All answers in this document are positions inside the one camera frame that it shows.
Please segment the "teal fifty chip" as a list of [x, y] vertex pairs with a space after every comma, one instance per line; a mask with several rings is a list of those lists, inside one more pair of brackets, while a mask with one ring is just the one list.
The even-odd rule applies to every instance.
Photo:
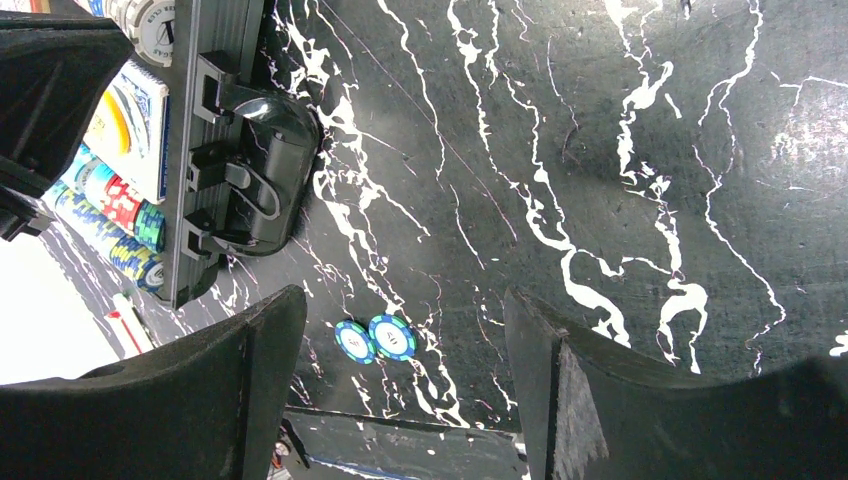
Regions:
[[377, 350], [387, 358], [407, 361], [416, 354], [417, 339], [411, 326], [395, 315], [373, 317], [369, 321], [368, 332]]
[[353, 320], [334, 326], [336, 344], [352, 361], [368, 365], [376, 359], [376, 346], [367, 331]]

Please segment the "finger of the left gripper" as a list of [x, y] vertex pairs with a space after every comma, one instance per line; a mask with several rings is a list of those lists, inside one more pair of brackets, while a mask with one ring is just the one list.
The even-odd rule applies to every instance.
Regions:
[[74, 160], [94, 111], [133, 47], [110, 19], [1, 16], [1, 238], [40, 235], [36, 202]]

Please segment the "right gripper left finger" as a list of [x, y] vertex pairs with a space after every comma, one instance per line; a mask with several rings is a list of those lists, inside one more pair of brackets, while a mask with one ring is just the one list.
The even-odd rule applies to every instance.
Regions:
[[80, 378], [1, 389], [5, 479], [264, 479], [307, 317], [290, 285]]

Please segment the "black poker set case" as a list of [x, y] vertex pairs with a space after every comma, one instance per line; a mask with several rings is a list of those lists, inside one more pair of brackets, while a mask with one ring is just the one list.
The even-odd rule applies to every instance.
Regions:
[[[138, 57], [170, 90], [164, 285], [173, 308], [202, 296], [225, 257], [265, 257], [287, 243], [321, 143], [314, 115], [251, 80], [264, 3], [175, 1], [172, 66]], [[87, 14], [75, 1], [55, 13]]]

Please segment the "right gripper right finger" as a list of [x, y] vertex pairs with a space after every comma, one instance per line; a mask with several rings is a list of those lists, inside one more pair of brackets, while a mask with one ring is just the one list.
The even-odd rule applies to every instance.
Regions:
[[505, 335], [535, 479], [843, 479], [847, 362], [719, 382], [509, 289]]

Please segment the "yellow big blind button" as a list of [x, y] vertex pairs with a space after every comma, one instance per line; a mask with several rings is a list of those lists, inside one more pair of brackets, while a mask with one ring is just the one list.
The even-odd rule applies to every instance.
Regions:
[[127, 121], [109, 90], [103, 93], [94, 111], [84, 135], [84, 143], [106, 163], [119, 160], [131, 152]]

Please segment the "blue playing card deck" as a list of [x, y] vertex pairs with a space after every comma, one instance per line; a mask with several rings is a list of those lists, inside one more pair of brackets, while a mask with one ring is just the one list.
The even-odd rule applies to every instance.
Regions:
[[132, 148], [125, 157], [105, 163], [146, 200], [159, 204], [166, 197], [167, 187], [169, 87], [146, 67], [130, 60], [106, 90], [123, 112]]

